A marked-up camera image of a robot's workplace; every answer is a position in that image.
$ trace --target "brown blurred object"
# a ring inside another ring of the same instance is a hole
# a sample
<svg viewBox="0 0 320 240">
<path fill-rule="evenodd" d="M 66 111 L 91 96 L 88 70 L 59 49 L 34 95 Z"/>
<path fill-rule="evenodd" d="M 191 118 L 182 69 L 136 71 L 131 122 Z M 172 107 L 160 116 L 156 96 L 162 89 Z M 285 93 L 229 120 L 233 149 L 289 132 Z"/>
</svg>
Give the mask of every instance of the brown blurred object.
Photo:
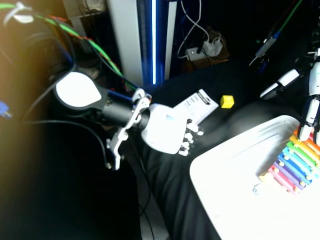
<svg viewBox="0 0 320 240">
<path fill-rule="evenodd" d="M 212 42 L 215 38 L 218 38 L 220 36 L 220 34 L 216 31 L 213 31 L 210 26 L 207 26 L 205 28 L 205 30 L 208 32 L 208 34 L 210 36 L 210 42 Z M 223 48 L 222 48 L 219 55 L 214 56 L 214 57 L 208 56 L 203 59 L 196 60 L 196 61 L 189 61 L 189 60 L 185 59 L 185 61 L 182 64 L 182 72 L 183 73 L 191 73 L 191 72 L 198 70 L 198 69 L 205 69 L 205 68 L 208 68 L 212 65 L 221 64 L 221 63 L 229 61 L 228 58 L 231 55 L 230 55 L 228 48 L 227 48 L 227 41 L 224 38 L 224 36 L 222 36 L 222 35 L 221 35 L 221 39 L 223 40 L 223 41 L 221 41 L 221 43 L 223 44 Z"/>
</svg>

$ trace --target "colorful xylophone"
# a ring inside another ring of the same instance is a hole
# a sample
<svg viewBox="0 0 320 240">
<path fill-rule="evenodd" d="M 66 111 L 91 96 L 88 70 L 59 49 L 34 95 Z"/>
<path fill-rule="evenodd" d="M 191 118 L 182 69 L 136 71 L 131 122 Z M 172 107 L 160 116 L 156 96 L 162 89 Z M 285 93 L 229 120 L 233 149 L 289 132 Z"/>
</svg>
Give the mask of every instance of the colorful xylophone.
<svg viewBox="0 0 320 240">
<path fill-rule="evenodd" d="M 272 176 L 293 195 L 319 178 L 320 168 L 320 147 L 313 142 L 313 134 L 304 142 L 298 140 L 297 135 L 298 130 L 295 130 L 286 147 L 277 156 L 277 161 L 265 175 L 260 176 L 263 181 Z"/>
</svg>

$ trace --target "yellow block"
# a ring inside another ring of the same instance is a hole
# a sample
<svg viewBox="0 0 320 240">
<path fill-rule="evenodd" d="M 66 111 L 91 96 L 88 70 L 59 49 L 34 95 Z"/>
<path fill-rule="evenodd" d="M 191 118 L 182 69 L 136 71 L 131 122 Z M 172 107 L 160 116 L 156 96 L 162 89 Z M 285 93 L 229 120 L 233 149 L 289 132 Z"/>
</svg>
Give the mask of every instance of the yellow block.
<svg viewBox="0 0 320 240">
<path fill-rule="evenodd" d="M 234 96 L 223 95 L 220 99 L 220 104 L 222 109 L 230 109 L 235 104 Z"/>
</svg>

